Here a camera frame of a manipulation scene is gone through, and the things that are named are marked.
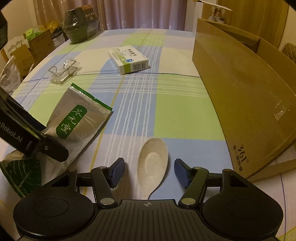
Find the clear packet with metal hooks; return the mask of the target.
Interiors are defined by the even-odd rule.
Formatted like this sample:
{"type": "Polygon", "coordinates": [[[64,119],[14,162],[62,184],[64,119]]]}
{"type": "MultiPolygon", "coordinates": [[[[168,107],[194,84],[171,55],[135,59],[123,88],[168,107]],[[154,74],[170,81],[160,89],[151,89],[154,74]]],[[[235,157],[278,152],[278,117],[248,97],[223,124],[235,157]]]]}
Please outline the clear packet with metal hooks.
{"type": "Polygon", "coordinates": [[[64,84],[79,69],[76,59],[66,59],[62,64],[51,67],[48,72],[50,81],[54,84],[64,84]]]}

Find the white product box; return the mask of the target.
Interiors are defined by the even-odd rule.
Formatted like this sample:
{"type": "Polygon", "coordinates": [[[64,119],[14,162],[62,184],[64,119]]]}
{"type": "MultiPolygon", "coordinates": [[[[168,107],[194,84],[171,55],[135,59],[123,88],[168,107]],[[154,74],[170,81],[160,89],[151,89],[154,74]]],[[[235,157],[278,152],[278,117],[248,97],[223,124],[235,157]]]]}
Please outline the white product box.
{"type": "Polygon", "coordinates": [[[233,11],[217,4],[218,1],[187,1],[185,31],[196,35],[197,19],[212,22],[231,24],[233,11]]]}

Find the dark green wrapped container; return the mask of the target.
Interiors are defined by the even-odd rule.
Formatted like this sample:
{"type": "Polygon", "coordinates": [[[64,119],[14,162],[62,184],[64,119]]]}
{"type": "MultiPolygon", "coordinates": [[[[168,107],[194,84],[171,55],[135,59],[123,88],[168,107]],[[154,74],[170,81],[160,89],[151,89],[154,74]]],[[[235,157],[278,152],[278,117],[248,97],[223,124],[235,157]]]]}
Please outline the dark green wrapped container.
{"type": "Polygon", "coordinates": [[[66,11],[62,29],[72,44],[93,37],[98,31],[98,17],[92,5],[83,5],[66,11]]]}

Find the white pill tablet box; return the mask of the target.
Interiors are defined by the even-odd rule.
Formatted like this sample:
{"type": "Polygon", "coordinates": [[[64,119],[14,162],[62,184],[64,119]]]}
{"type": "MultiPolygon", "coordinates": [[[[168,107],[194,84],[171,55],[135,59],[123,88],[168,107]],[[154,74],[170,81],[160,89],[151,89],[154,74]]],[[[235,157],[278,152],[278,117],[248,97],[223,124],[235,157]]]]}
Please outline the white pill tablet box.
{"type": "Polygon", "coordinates": [[[149,68],[149,60],[133,46],[122,46],[108,50],[109,57],[120,75],[149,68]]]}

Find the green tissue packs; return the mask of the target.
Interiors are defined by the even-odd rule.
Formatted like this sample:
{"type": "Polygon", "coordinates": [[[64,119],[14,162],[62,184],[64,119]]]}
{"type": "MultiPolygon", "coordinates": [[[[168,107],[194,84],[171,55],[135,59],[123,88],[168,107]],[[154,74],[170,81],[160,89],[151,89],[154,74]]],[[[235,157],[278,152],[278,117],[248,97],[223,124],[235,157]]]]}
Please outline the green tissue packs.
{"type": "Polygon", "coordinates": [[[38,35],[42,34],[43,32],[46,32],[47,30],[49,30],[49,29],[46,25],[34,26],[34,27],[26,30],[24,33],[24,36],[25,36],[25,39],[30,41],[30,40],[34,39],[35,37],[37,37],[38,35]]]}

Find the brown cardboard boxes stack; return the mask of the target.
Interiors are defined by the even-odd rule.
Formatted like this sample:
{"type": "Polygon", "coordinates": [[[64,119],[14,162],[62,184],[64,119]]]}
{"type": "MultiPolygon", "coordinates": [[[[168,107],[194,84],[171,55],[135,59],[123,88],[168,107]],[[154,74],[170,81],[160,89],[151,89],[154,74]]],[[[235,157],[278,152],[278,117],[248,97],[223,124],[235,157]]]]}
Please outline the brown cardboard boxes stack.
{"type": "Polygon", "coordinates": [[[16,57],[16,65],[22,77],[29,74],[33,65],[36,67],[44,58],[54,51],[54,43],[49,30],[28,41],[19,44],[11,56],[16,57]]]}

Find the wooden door panel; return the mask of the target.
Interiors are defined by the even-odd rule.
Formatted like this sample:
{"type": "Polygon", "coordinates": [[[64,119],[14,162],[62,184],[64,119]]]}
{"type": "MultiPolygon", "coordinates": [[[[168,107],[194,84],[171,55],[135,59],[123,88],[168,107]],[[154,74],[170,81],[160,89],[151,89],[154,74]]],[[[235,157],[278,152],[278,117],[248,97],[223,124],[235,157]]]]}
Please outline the wooden door panel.
{"type": "Polygon", "coordinates": [[[279,47],[288,15],[285,1],[218,0],[233,11],[231,26],[262,37],[279,47]]]}

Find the purple curtain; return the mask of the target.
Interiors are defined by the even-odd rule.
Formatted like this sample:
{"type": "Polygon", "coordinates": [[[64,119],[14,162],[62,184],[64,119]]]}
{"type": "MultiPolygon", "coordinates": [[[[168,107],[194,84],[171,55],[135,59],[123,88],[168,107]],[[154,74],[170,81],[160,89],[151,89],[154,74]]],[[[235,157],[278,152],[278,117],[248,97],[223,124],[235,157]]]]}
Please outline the purple curtain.
{"type": "Polygon", "coordinates": [[[62,23],[68,10],[90,4],[103,30],[184,30],[187,1],[33,1],[37,23],[62,23]]]}

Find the silver green foil pouch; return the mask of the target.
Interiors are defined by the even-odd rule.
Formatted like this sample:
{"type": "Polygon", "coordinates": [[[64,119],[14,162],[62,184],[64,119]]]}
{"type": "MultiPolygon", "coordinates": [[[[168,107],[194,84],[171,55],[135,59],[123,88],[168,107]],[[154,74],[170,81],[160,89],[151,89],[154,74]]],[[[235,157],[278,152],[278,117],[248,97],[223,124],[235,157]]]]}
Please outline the silver green foil pouch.
{"type": "Polygon", "coordinates": [[[23,198],[64,172],[107,121],[112,108],[72,83],[41,131],[69,152],[65,162],[38,151],[28,157],[19,150],[1,161],[1,170],[16,194],[23,198]]]}

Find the large brown cardboard box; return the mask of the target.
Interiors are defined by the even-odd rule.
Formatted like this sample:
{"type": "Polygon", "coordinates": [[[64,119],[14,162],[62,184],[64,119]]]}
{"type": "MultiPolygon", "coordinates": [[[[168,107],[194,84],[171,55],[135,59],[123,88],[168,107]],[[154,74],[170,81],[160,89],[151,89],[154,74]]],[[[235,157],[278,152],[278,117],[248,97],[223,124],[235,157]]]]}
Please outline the large brown cardboard box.
{"type": "Polygon", "coordinates": [[[254,182],[295,168],[295,64],[265,39],[198,19],[192,61],[233,169],[254,182]]]}

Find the white carved chair back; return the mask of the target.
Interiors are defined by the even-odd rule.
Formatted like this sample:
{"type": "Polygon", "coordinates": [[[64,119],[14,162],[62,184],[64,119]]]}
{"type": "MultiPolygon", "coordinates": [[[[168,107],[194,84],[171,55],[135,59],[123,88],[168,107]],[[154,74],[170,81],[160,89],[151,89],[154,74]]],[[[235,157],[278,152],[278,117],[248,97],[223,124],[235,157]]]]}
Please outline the white carved chair back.
{"type": "Polygon", "coordinates": [[[9,40],[5,45],[4,47],[2,48],[1,50],[1,54],[4,58],[4,60],[7,62],[10,57],[11,57],[11,53],[13,51],[15,51],[16,47],[19,45],[19,44],[22,44],[22,42],[25,40],[25,37],[23,35],[21,36],[17,36],[17,37],[14,37],[13,39],[9,40]]]}

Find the quilted chair cushion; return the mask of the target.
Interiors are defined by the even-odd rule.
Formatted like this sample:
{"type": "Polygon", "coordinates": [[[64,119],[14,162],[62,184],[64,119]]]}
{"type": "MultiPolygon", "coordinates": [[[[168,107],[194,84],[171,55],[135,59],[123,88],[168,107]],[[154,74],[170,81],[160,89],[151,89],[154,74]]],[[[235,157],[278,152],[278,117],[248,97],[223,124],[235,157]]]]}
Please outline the quilted chair cushion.
{"type": "Polygon", "coordinates": [[[296,63],[296,45],[292,43],[286,43],[282,49],[281,52],[287,56],[291,61],[296,63]]]}

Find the checkered tablecloth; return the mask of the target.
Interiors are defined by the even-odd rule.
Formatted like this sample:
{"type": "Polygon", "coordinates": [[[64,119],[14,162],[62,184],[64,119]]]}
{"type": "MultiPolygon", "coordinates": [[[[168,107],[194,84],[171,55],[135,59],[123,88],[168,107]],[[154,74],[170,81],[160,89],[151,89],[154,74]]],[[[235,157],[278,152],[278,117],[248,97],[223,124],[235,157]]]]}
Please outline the checkered tablecloth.
{"type": "Polygon", "coordinates": [[[20,85],[14,98],[41,123],[47,123],[67,89],[49,80],[47,70],[68,58],[81,66],[70,79],[113,109],[103,132],[72,166],[81,172],[125,159],[128,170],[117,198],[140,198],[136,168],[140,148],[151,137],[162,138],[170,157],[201,164],[213,172],[231,166],[213,104],[193,62],[190,32],[160,29],[105,31],[80,44],[65,42],[46,57],[20,85]],[[150,68],[120,75],[108,50],[133,45],[150,68]]]}

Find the crumpled plastic bag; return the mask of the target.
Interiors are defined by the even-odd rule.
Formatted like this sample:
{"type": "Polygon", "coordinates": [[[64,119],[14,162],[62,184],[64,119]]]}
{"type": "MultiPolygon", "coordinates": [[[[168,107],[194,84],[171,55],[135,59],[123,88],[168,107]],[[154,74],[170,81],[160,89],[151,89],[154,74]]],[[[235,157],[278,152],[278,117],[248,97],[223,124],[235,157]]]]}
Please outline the crumpled plastic bag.
{"type": "Polygon", "coordinates": [[[12,95],[13,92],[20,86],[22,81],[23,78],[21,77],[19,69],[16,65],[16,57],[11,56],[1,73],[1,87],[9,95],[12,95]]]}

